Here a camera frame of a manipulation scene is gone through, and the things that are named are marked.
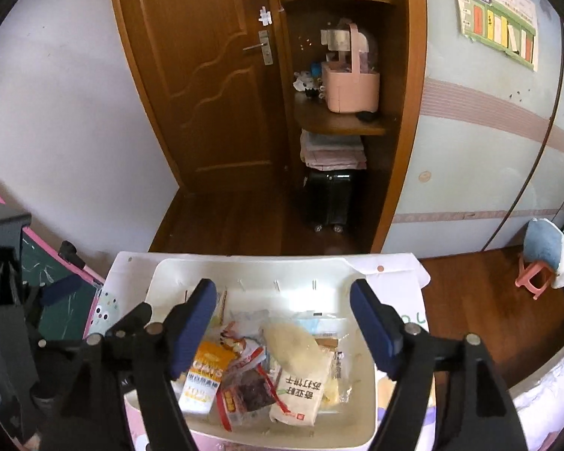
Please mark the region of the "blue plush cushion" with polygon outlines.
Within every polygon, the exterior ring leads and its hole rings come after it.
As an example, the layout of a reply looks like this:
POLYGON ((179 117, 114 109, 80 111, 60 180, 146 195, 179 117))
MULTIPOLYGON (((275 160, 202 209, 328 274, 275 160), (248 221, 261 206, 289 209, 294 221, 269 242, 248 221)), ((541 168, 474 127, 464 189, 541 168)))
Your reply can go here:
POLYGON ((545 218, 534 218, 527 224, 524 238, 524 261, 543 262, 554 274, 551 286, 564 288, 564 233, 545 218))

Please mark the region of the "folded towels stack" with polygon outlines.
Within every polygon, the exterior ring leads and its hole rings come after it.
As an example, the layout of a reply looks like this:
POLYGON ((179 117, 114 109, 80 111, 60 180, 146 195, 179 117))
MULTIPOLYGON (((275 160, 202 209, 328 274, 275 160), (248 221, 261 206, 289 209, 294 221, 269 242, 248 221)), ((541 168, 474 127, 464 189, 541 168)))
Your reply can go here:
POLYGON ((319 135, 302 130, 300 159, 319 171, 367 168, 365 148, 358 135, 319 135))

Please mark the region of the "beige soda cracker packet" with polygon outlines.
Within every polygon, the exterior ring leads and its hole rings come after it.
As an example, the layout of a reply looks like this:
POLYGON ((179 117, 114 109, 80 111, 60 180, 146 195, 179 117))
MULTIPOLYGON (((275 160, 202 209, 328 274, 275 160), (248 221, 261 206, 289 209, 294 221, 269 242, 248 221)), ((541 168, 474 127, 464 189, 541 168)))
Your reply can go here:
POLYGON ((287 405, 289 412, 283 414, 280 410, 271 408, 269 415, 270 421, 276 422, 277 424, 302 428, 311 428, 315 425, 318 414, 320 413, 325 385, 334 357, 333 352, 328 351, 330 352, 328 356, 330 362, 329 369, 315 376, 307 377, 306 379, 291 376, 290 373, 284 371, 276 359, 273 358, 279 366, 276 379, 276 391, 282 402, 287 405))

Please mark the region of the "yellow puffed snack packet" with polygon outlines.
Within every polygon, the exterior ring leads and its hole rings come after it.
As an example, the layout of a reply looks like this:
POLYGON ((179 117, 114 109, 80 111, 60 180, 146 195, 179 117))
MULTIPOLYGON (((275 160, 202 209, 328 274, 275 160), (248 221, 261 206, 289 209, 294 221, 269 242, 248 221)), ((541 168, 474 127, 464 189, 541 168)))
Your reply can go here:
POLYGON ((291 376, 306 379, 329 369, 330 352, 304 328, 289 322, 269 322, 262 337, 273 358, 291 376))

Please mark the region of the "brown wooden door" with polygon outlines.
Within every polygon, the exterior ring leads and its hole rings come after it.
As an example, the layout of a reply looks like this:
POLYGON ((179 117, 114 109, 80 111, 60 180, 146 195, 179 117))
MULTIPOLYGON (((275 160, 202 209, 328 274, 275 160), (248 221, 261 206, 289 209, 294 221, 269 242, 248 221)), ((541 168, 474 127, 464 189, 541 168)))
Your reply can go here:
POLYGON ((280 183, 288 142, 269 0, 112 0, 141 103, 189 194, 280 183))

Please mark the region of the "red cookies packet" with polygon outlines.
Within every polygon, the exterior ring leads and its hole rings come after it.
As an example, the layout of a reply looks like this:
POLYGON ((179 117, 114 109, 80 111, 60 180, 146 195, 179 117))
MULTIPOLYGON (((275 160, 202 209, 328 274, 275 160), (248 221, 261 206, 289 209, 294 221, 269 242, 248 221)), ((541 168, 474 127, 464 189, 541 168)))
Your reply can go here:
POLYGON ((212 316, 212 323, 215 326, 221 326, 225 317, 228 290, 224 289, 217 293, 216 308, 212 316))

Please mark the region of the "red white pizza snack packet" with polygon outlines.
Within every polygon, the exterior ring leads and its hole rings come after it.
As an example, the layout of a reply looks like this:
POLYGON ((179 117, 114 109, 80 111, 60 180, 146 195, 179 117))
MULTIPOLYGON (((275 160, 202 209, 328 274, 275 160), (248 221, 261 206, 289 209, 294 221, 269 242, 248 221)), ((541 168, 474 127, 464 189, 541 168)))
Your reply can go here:
POLYGON ((229 377, 255 369, 266 360, 266 347, 255 338, 241 336, 235 328, 235 323, 221 329, 219 342, 223 348, 234 353, 234 359, 227 368, 229 377))

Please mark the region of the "wooden corner shelf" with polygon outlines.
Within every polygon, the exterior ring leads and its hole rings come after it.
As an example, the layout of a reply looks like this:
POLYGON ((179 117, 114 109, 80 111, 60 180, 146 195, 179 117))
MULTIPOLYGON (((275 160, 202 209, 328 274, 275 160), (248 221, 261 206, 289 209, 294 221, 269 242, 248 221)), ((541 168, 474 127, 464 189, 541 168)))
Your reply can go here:
POLYGON ((297 253, 382 250, 415 140, 426 0, 278 0, 297 253))

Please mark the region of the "black rolling bin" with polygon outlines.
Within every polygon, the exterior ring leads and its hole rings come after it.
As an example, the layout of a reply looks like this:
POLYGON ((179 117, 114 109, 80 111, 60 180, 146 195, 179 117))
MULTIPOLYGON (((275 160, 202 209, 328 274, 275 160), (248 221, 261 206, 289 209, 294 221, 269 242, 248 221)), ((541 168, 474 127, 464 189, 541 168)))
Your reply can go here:
POLYGON ((315 232, 330 227, 341 233, 347 226, 361 171, 323 171, 308 168, 302 187, 302 215, 315 232))

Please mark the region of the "white pillow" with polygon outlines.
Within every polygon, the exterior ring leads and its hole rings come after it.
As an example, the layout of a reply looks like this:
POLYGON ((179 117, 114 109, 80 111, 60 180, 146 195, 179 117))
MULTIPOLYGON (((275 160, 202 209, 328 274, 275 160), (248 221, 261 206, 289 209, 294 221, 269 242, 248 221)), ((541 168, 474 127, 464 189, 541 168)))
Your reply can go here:
POLYGON ((564 347, 509 389, 529 450, 546 450, 564 429, 564 347))

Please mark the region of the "blue yellow bread package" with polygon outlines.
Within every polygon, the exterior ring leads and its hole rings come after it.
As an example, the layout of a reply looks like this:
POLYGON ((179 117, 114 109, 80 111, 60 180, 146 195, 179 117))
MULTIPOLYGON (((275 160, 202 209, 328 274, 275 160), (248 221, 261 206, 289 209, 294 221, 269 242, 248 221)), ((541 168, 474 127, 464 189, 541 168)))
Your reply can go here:
POLYGON ((320 411, 338 413, 348 404, 352 391, 348 319, 330 313, 300 313, 292 322, 307 330, 319 345, 333 352, 320 411))

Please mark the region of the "pink plastic stool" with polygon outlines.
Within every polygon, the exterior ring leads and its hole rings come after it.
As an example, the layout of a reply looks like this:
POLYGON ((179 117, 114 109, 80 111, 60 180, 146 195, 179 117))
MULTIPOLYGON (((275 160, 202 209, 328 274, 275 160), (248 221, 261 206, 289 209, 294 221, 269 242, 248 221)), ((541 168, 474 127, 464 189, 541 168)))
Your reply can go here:
POLYGON ((519 273, 514 280, 517 288, 524 288, 531 293, 534 300, 549 288, 555 279, 555 273, 543 261, 526 263, 523 257, 519 257, 519 273))

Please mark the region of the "green chalkboard pink frame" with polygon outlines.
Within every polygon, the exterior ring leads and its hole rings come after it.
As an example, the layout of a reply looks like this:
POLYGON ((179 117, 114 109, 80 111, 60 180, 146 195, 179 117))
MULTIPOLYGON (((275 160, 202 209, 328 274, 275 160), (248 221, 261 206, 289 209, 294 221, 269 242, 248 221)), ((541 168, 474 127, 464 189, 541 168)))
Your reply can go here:
POLYGON ((82 286, 75 294, 43 309, 39 331, 47 340, 85 337, 90 327, 96 294, 100 291, 100 282, 63 260, 57 250, 30 226, 22 230, 21 266, 22 279, 33 286, 54 283, 71 274, 77 274, 82 279, 82 286))

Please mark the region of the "dark date cake packet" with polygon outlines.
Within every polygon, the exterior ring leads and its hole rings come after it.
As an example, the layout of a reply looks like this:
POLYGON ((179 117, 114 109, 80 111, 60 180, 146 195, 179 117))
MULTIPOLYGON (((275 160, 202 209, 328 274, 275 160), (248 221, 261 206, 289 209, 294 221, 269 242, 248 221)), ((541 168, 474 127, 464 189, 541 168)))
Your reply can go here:
POLYGON ((289 412, 262 365, 233 375, 218 390, 216 404, 221 424, 227 432, 263 424, 269 419, 271 408, 283 414, 289 412))

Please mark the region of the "orange oats bar packet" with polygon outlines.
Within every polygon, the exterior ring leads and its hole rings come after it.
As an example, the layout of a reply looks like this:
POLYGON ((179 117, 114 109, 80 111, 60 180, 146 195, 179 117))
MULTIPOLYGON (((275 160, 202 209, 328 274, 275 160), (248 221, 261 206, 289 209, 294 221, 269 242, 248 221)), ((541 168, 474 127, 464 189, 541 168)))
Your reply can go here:
POLYGON ((211 411, 218 389, 235 353, 211 341, 202 341, 189 370, 178 399, 186 413, 207 415, 211 411))

